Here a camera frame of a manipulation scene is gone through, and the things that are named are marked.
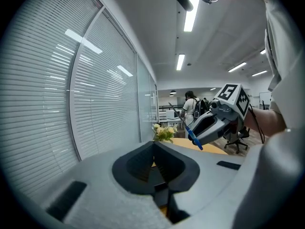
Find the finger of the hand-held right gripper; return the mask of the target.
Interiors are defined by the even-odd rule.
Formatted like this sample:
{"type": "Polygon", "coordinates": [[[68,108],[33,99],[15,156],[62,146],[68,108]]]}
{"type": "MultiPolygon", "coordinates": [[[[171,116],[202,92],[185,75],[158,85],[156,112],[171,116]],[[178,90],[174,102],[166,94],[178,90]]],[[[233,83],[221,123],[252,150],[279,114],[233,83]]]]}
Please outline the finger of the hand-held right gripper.
{"type": "Polygon", "coordinates": [[[229,124],[224,122],[215,122],[212,125],[200,122],[192,127],[192,132],[203,146],[222,137],[228,128],[229,124]]]}
{"type": "Polygon", "coordinates": [[[194,123],[193,129],[195,131],[204,131],[209,129],[217,122],[215,115],[211,112],[205,113],[200,116],[194,123]]]}

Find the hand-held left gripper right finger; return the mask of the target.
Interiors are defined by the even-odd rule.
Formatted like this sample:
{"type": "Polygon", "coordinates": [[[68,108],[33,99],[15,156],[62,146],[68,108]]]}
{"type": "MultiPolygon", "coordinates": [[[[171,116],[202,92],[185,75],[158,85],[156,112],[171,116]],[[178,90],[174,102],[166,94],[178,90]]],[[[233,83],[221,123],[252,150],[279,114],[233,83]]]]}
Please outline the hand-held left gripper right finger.
{"type": "Polygon", "coordinates": [[[153,214],[153,223],[233,223],[244,195],[242,157],[200,152],[171,143],[155,143],[155,161],[168,182],[167,217],[153,214]]]}

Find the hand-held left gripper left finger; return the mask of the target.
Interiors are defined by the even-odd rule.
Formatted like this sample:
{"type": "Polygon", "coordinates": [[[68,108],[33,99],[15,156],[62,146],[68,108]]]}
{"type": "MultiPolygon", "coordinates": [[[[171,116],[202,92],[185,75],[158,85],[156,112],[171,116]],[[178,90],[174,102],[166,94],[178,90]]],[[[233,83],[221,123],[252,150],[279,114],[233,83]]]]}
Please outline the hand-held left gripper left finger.
{"type": "Polygon", "coordinates": [[[154,142],[79,162],[40,190],[40,205],[63,224],[168,224],[149,182],[154,142]]]}

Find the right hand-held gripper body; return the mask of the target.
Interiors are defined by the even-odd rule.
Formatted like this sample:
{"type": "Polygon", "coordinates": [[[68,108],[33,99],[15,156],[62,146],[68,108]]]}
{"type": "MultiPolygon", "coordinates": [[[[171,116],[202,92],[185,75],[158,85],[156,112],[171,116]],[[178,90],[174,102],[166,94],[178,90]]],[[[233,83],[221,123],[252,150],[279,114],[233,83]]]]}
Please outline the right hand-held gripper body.
{"type": "Polygon", "coordinates": [[[225,123],[221,136],[226,140],[238,139],[249,105],[250,99],[240,83],[225,84],[211,101],[210,111],[225,123]]]}

